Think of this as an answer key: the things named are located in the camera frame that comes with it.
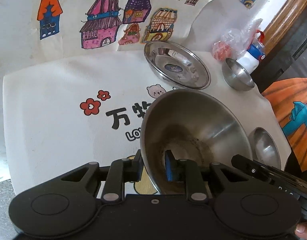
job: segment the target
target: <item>cartoon bear face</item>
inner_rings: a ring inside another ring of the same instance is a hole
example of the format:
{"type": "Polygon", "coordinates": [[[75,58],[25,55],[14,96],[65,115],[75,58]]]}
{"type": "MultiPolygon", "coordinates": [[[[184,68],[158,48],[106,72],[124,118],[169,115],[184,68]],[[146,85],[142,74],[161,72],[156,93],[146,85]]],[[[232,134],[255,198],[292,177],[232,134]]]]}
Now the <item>cartoon bear face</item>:
{"type": "Polygon", "coordinates": [[[166,90],[163,87],[161,87],[161,85],[159,84],[147,87],[147,90],[149,96],[151,96],[152,98],[158,98],[162,94],[166,93],[166,90]]]}

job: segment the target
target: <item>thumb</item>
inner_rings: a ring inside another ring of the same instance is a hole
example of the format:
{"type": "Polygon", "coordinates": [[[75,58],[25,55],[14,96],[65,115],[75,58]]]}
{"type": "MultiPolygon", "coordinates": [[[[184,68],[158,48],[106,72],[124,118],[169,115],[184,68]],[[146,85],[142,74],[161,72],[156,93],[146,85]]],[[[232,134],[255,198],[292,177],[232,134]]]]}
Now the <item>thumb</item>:
{"type": "Polygon", "coordinates": [[[300,223],[297,225],[296,230],[295,230],[295,235],[307,240],[307,222],[300,223]]]}

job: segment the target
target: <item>red handle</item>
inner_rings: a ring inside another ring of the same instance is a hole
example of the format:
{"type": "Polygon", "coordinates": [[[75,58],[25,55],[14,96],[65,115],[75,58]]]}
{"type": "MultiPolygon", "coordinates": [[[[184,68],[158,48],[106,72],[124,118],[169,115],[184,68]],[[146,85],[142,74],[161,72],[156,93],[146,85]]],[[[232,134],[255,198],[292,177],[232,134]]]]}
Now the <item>red handle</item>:
{"type": "Polygon", "coordinates": [[[260,43],[263,43],[263,41],[265,39],[265,34],[262,31],[260,31],[260,30],[257,30],[256,33],[260,33],[260,36],[258,37],[258,41],[260,43]]]}

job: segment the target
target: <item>white tablecloth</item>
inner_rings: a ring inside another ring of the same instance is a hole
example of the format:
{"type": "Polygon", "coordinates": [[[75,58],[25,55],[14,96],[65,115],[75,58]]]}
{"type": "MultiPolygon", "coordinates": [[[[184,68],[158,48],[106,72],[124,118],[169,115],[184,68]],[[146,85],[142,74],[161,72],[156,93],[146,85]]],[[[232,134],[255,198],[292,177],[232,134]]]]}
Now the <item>white tablecloth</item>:
{"type": "MultiPolygon", "coordinates": [[[[248,92],[233,90],[210,53],[196,54],[212,77],[204,92],[224,103],[247,135],[256,127],[265,128],[275,140],[284,167],[291,149],[270,103],[257,87],[248,92]]],[[[136,130],[142,112],[158,92],[171,89],[154,75],[142,51],[66,58],[5,76],[4,129],[15,193],[90,161],[105,166],[135,155],[140,148],[136,130]],[[98,114],[99,104],[89,98],[100,102],[98,114]],[[90,102],[97,109],[87,109],[90,102]],[[117,109],[123,115],[119,127],[112,115],[117,109]]],[[[126,185],[126,192],[134,192],[133,187],[126,185]]]]}

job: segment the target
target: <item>blue house drawing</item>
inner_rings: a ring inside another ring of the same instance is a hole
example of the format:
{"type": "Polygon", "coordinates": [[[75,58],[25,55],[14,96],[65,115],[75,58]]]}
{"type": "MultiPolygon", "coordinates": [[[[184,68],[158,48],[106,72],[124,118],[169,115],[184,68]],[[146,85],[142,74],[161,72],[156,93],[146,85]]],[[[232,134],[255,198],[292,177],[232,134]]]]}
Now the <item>blue house drawing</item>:
{"type": "Polygon", "coordinates": [[[59,33],[59,19],[62,14],[58,0],[41,0],[37,20],[40,22],[40,39],[59,33]]]}

